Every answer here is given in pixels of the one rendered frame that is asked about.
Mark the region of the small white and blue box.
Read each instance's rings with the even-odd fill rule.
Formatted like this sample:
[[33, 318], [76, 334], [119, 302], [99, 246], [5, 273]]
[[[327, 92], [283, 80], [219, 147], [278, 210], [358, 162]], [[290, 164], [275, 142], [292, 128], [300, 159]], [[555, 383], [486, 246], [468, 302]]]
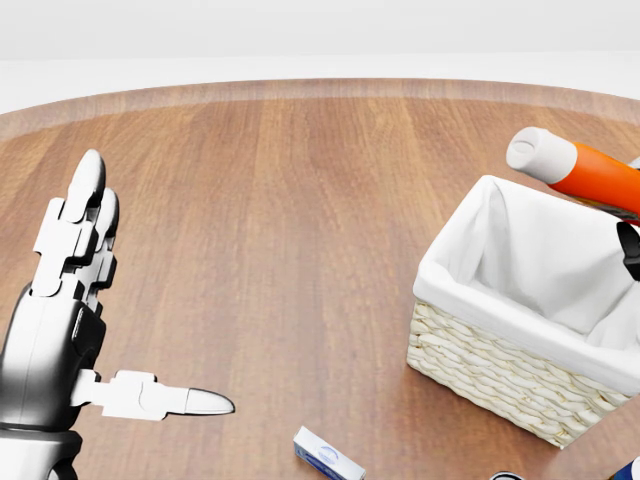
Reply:
[[293, 437], [294, 452], [330, 480], [365, 480], [366, 470], [322, 438], [301, 426]]

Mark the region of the white lined wicker basket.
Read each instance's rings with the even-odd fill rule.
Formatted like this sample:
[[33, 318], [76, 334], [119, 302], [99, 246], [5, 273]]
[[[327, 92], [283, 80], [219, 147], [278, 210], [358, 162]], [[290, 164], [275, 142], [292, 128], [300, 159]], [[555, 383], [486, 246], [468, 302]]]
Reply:
[[484, 176], [422, 258], [408, 364], [565, 447], [640, 396], [640, 282], [616, 219]]

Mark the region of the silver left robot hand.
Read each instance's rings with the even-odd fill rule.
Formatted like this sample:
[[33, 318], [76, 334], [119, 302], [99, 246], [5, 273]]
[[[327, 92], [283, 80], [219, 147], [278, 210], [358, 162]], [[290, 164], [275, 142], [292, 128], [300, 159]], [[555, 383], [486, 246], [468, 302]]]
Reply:
[[107, 417], [161, 421], [168, 415], [231, 414], [227, 397], [170, 387], [148, 372], [120, 370], [102, 382], [94, 365], [106, 334], [100, 291], [112, 285], [119, 200], [106, 187], [100, 153], [81, 158], [64, 198], [46, 209], [39, 262], [12, 314], [0, 352], [0, 426], [64, 431], [86, 404]]

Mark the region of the blue container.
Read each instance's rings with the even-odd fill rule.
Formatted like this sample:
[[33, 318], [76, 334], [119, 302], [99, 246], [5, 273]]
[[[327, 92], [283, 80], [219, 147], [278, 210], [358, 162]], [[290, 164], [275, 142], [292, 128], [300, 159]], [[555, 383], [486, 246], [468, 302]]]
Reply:
[[640, 480], [640, 456], [622, 467], [608, 480]]

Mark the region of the orange bottle with white cap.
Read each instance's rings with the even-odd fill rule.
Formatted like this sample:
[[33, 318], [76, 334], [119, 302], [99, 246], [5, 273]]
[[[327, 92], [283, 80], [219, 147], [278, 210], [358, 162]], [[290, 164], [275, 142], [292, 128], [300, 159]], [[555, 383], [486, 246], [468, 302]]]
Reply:
[[559, 193], [640, 227], [640, 166], [538, 127], [512, 138], [506, 161]]

